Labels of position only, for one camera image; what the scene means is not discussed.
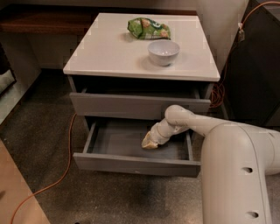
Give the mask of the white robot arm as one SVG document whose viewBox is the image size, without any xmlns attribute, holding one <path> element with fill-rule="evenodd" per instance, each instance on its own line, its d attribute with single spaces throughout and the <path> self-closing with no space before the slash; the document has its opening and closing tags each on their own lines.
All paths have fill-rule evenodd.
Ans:
<svg viewBox="0 0 280 224">
<path fill-rule="evenodd" d="M 265 177 L 280 172 L 280 132 L 171 105 L 142 141 L 156 149 L 193 130 L 204 137 L 201 184 L 204 224 L 272 224 Z"/>
</svg>

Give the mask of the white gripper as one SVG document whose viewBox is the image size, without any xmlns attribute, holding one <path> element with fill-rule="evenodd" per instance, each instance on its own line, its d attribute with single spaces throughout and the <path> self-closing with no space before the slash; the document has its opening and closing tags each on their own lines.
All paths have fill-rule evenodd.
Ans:
<svg viewBox="0 0 280 224">
<path fill-rule="evenodd" d="M 148 131 L 142 141 L 143 149 L 156 149 L 159 145 L 165 144 L 174 135 L 175 127 L 170 125 L 165 119 L 157 122 Z"/>
</svg>

